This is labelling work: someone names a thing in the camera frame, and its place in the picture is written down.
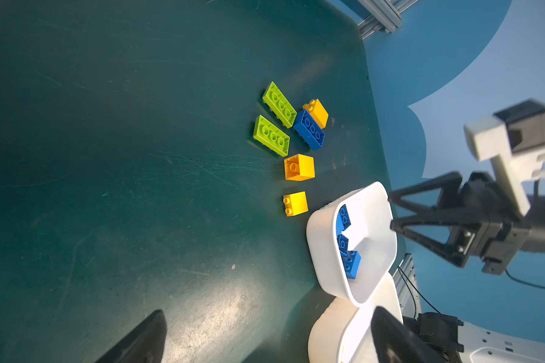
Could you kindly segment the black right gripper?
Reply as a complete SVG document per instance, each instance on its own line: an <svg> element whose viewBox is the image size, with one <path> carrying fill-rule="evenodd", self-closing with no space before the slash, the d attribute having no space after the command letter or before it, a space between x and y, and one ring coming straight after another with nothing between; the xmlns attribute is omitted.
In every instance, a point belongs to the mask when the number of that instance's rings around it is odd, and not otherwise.
<svg viewBox="0 0 545 363"><path fill-rule="evenodd" d="M531 209L523 216L487 173L474 172L460 190L462 181L459 172L449 172L393 191L388 201L413 213L462 206L469 219L457 224L426 213L393 219L390 229L458 268L478 257L483 272L492 275L502 275L519 251L545 253L545 196L531 195ZM417 228L445 229L448 238L436 240Z"/></svg>

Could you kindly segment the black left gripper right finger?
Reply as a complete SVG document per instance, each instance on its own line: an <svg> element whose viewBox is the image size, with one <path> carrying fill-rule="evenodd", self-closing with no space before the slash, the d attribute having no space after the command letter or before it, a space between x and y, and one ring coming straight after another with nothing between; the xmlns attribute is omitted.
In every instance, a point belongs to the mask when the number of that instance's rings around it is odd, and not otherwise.
<svg viewBox="0 0 545 363"><path fill-rule="evenodd" d="M380 363L444 362L439 354L381 306L375 308L370 327L375 351Z"/></svg>

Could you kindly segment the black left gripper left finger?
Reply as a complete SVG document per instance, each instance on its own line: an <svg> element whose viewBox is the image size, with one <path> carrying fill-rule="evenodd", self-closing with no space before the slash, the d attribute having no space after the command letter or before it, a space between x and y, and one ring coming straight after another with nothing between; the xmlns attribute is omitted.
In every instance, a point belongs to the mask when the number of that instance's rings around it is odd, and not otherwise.
<svg viewBox="0 0 545 363"><path fill-rule="evenodd" d="M96 363L160 363L166 337L167 321L164 312L155 310Z"/></svg>

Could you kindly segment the yellow lego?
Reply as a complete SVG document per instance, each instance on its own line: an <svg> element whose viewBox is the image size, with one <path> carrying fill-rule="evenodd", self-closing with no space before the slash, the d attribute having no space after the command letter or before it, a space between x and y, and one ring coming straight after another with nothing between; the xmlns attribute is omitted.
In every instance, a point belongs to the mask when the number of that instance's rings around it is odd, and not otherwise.
<svg viewBox="0 0 545 363"><path fill-rule="evenodd" d="M289 181L302 182L316 176L313 157L304 154L284 159L284 170L286 180Z"/></svg>
<svg viewBox="0 0 545 363"><path fill-rule="evenodd" d="M297 216L308 211L305 191L285 195L282 199L286 216Z"/></svg>

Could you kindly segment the blue long lego brick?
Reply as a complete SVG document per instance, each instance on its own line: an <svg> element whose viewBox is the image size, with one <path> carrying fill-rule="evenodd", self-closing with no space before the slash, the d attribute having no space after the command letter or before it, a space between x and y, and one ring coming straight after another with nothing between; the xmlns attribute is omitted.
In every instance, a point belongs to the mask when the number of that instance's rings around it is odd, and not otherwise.
<svg viewBox="0 0 545 363"><path fill-rule="evenodd" d="M325 133L307 110L301 110L293 124L293 128L304 139L313 151L323 147Z"/></svg>

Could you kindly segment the green long lego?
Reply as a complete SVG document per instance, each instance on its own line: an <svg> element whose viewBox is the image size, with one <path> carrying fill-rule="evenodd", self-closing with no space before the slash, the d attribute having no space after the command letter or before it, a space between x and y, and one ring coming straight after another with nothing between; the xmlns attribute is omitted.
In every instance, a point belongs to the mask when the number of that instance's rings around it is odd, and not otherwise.
<svg viewBox="0 0 545 363"><path fill-rule="evenodd" d="M262 115L255 120L253 138L281 157L289 154L290 137Z"/></svg>

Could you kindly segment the green long lego brick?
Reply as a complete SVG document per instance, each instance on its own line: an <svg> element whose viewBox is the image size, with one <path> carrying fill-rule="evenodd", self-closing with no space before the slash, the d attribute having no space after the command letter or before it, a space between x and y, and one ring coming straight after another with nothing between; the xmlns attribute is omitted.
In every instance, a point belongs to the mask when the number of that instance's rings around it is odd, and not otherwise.
<svg viewBox="0 0 545 363"><path fill-rule="evenodd" d="M287 129L293 127L297 112L274 82L266 88L263 101Z"/></svg>

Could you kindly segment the blue lego cluster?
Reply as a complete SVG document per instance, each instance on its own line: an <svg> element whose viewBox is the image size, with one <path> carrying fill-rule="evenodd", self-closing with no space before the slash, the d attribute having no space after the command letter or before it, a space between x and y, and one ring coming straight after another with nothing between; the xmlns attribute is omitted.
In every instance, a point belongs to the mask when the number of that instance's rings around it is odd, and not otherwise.
<svg viewBox="0 0 545 363"><path fill-rule="evenodd" d="M335 225L336 234L341 234L350 226L351 226L351 220L348 214L347 206L344 204L341 206L337 214L336 225Z"/></svg>

